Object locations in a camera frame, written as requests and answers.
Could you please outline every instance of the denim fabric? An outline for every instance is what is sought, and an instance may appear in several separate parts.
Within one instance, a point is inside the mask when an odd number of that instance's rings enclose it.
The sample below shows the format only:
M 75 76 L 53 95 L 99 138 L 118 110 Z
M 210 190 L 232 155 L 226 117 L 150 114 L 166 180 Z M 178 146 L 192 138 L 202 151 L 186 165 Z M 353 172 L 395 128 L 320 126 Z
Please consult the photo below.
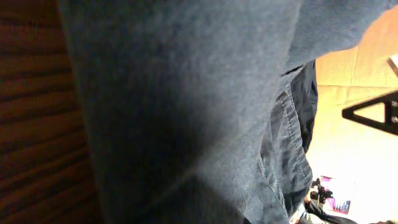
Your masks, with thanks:
M 292 80 L 290 89 L 300 123 L 303 148 L 307 152 L 312 139 L 318 104 L 315 61 L 308 63 Z
M 312 174 L 286 71 L 386 9 L 333 2 L 58 0 L 106 223 L 288 223 Z

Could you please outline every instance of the floor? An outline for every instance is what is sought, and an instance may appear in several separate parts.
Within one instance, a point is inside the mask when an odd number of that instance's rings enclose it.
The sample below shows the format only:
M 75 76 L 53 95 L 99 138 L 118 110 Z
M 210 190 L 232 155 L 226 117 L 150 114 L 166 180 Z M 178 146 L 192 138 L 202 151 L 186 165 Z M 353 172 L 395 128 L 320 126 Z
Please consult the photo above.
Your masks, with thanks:
M 349 217 L 358 223 L 398 220 L 398 136 L 341 117 L 341 110 L 398 90 L 387 59 L 398 54 L 398 7 L 387 11 L 349 50 L 317 60 L 319 106 L 308 152 L 315 175 L 354 183 Z M 361 112 L 382 119 L 382 108 Z

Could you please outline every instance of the black metal stand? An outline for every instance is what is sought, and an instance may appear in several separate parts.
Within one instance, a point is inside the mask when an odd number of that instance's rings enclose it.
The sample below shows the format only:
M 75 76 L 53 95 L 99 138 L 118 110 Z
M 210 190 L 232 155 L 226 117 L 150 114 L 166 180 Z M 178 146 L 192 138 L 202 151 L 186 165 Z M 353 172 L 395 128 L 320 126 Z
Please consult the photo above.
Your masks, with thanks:
M 384 103 L 384 123 L 354 114 L 356 110 L 372 106 L 377 103 Z M 391 134 L 398 135 L 398 91 L 346 108 L 343 110 L 343 117 Z
M 310 192 L 310 198 L 316 201 L 316 205 L 323 207 L 325 204 L 326 199 L 333 198 L 333 192 L 330 190 L 325 190 L 324 186 L 321 185 L 321 181 L 317 178 L 316 181 L 313 181 L 311 184 L 311 188 L 316 187 L 317 191 Z

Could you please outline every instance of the beige wall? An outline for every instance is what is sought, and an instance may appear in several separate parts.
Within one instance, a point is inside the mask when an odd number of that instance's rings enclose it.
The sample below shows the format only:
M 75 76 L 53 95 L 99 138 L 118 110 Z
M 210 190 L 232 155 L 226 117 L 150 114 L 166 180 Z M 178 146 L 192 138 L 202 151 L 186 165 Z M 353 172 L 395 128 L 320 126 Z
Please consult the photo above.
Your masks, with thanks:
M 398 136 L 341 117 L 341 110 L 398 90 L 387 59 L 398 54 L 398 7 L 386 12 L 355 48 L 317 61 L 319 107 L 308 152 L 314 174 L 356 183 L 350 217 L 398 219 Z M 377 108 L 363 114 L 382 118 Z

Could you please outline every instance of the wood grain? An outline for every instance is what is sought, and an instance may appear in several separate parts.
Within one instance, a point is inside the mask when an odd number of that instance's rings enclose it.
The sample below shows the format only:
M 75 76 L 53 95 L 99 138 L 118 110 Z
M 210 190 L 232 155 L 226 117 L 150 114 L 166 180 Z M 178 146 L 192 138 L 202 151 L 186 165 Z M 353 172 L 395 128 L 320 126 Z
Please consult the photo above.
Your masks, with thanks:
M 5 196 L 12 192 L 23 189 L 24 187 L 53 175 L 61 170 L 72 166 L 77 162 L 88 160 L 88 152 L 86 147 L 82 147 L 74 152 L 64 154 L 55 161 L 42 163 L 40 166 L 30 169 L 27 172 L 20 173 L 14 177 L 0 180 L 0 196 Z
M 55 0 L 2 0 L 0 19 L 34 26 L 61 26 Z
M 31 119 L 0 127 L 0 149 L 5 152 L 49 141 L 83 127 L 80 110 Z
M 71 73 L 67 54 L 0 56 L 0 68 L 0 78 L 3 81 L 60 72 Z
M 71 90 L 73 90 L 73 75 L 71 73 L 21 78 L 0 83 L 0 101 Z
M 53 197 L 9 215 L 5 219 L 0 220 L 0 224 L 25 223 L 26 220 L 29 220 L 31 223 L 43 223 L 49 218 L 61 215 L 65 210 L 73 208 L 76 203 L 94 195 L 94 193 L 93 179 L 87 178 Z
M 101 223 L 56 1 L 1 1 L 0 36 L 0 223 Z
M 0 198 L 0 220 L 73 187 L 92 175 L 88 160 L 68 166 L 45 179 Z
M 14 26 L 0 23 L 0 52 L 3 55 L 65 53 L 61 29 Z
M 0 102 L 0 124 L 79 109 L 74 91 L 53 92 Z
M 27 172 L 86 146 L 83 129 L 0 156 L 0 180 Z

